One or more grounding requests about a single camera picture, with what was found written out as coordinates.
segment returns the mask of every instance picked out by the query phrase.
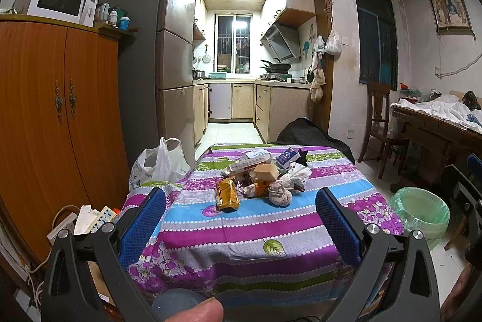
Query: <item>electrical outlet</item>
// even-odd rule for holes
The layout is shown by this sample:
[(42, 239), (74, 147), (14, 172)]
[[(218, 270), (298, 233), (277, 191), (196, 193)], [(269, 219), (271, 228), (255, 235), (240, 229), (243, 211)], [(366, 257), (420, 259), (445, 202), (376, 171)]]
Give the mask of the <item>electrical outlet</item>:
[(77, 215), (75, 213), (71, 213), (68, 215), (62, 222), (55, 227), (50, 234), (47, 235), (47, 239), (49, 240), (50, 244), (53, 246), (55, 243), (55, 239), (57, 238), (57, 234), (60, 230), (67, 228), (71, 234), (74, 233), (75, 224), (74, 221), (77, 219)]

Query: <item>floral tablecloth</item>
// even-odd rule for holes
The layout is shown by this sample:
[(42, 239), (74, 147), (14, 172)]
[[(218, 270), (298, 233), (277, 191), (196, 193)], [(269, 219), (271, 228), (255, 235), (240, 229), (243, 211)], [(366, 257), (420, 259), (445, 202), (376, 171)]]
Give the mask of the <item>floral tablecloth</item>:
[[(403, 233), (397, 215), (362, 173), (341, 152), (323, 146), (302, 147), (312, 174), (306, 191), (295, 194), (289, 206), (240, 196), (237, 211), (217, 211), (221, 170), (260, 146), (274, 155), (288, 148), (214, 145), (178, 184), (157, 183), (166, 193), (166, 213), (139, 261), (129, 267), (143, 291), (188, 288), (215, 295), (225, 307), (290, 306), (339, 296), (353, 270), (341, 260), (315, 211), (316, 193), (325, 186), (365, 223)], [(140, 205), (150, 190), (145, 186), (130, 193), (122, 212)]]

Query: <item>range hood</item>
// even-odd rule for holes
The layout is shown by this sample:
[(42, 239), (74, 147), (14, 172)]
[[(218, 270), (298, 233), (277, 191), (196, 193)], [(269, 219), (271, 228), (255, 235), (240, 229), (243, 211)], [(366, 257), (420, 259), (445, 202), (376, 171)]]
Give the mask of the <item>range hood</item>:
[(271, 50), (280, 62), (291, 64), (300, 61), (301, 52), (297, 30), (274, 23), (266, 31), (261, 43), (265, 46), (268, 44), (270, 47), (268, 50)]

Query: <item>kitchen window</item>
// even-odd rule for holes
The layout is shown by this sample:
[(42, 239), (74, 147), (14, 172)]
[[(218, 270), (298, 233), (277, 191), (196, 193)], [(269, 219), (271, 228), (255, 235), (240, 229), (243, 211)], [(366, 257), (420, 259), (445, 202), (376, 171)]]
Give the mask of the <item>kitchen window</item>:
[(398, 49), (391, 0), (356, 0), (360, 29), (360, 82), (397, 90)]
[(216, 72), (249, 73), (251, 15), (216, 15)]

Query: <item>wooden wardrobe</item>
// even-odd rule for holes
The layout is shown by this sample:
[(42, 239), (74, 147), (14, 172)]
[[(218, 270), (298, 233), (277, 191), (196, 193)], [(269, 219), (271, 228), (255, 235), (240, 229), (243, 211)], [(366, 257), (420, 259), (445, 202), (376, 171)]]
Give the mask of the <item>wooden wardrobe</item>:
[(124, 203), (118, 37), (34, 16), (11, 19), (0, 18), (0, 215), (38, 263), (63, 206)]

